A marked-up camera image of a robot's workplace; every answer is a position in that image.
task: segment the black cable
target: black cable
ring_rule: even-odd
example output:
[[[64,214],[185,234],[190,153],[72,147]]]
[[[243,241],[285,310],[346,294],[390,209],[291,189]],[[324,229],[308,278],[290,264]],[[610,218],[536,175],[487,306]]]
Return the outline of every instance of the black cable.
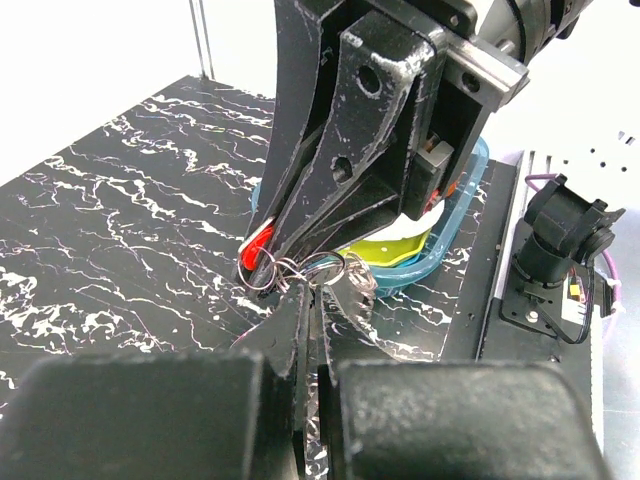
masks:
[[[549,315],[544,307],[540,307],[539,311],[542,314],[542,320],[547,323],[554,331],[554,333],[562,339],[564,342],[569,345],[578,345],[583,343],[587,337],[589,336],[589,330],[591,330],[591,318],[593,317],[593,308],[595,306],[595,292],[596,292],[596,274],[593,263],[586,265],[587,267],[587,309],[584,315],[584,321],[582,322],[582,327],[580,328],[580,333],[578,337],[573,339],[571,338],[567,332],[565,332],[560,325],[556,323],[556,321]]]

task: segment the floor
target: floor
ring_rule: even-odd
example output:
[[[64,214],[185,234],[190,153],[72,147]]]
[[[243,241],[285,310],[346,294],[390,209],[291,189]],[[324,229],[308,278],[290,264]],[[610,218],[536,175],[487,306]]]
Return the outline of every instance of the floor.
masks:
[[[271,112],[270,100],[185,77],[0,188],[0,405],[43,356],[224,349],[269,314],[231,270]],[[443,268],[374,312],[406,358],[437,360],[444,347],[486,186]],[[620,222],[617,258],[637,220]],[[628,292],[637,260],[621,263]],[[605,346],[605,451],[622,480],[640,471],[628,343],[640,303],[625,306]]]

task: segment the white object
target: white object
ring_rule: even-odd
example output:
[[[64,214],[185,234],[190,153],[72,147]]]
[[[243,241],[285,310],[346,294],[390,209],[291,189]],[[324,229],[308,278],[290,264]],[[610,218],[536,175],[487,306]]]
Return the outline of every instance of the white object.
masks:
[[[411,220],[403,213],[391,225],[369,235],[365,240],[369,242],[394,242],[404,238],[417,237],[433,228],[440,220],[443,212],[444,200],[425,213],[419,220]]]

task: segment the transparent plastic object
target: transparent plastic object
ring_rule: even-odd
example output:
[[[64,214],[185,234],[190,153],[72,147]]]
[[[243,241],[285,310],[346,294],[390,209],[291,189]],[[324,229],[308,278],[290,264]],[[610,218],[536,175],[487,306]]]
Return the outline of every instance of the transparent plastic object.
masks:
[[[488,162],[489,147],[480,138],[469,159],[470,168],[462,174],[456,191],[447,201],[449,205],[445,203],[445,211],[431,230],[418,260],[410,265],[401,264],[394,268],[371,267],[378,282],[378,298],[390,297],[401,292],[407,286],[422,280],[440,265],[460,229]]]

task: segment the gray floor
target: gray floor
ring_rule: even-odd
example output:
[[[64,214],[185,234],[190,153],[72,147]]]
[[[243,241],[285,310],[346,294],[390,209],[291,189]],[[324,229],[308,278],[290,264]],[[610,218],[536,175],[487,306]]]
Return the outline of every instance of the gray floor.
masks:
[[[615,225],[610,252],[626,313],[609,322],[604,345],[604,450],[616,480],[640,477],[640,208]]]

